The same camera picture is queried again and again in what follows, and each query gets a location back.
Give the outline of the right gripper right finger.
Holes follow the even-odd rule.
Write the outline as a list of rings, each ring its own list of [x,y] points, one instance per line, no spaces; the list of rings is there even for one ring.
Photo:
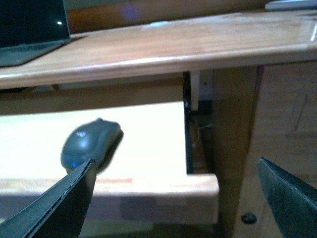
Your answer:
[[[265,201],[284,238],[317,236],[317,190],[262,157],[257,175]]]

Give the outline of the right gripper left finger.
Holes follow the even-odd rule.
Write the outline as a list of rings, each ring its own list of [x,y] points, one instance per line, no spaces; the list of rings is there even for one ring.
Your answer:
[[[2,238],[77,238],[92,200],[97,166],[90,159],[0,225]]]

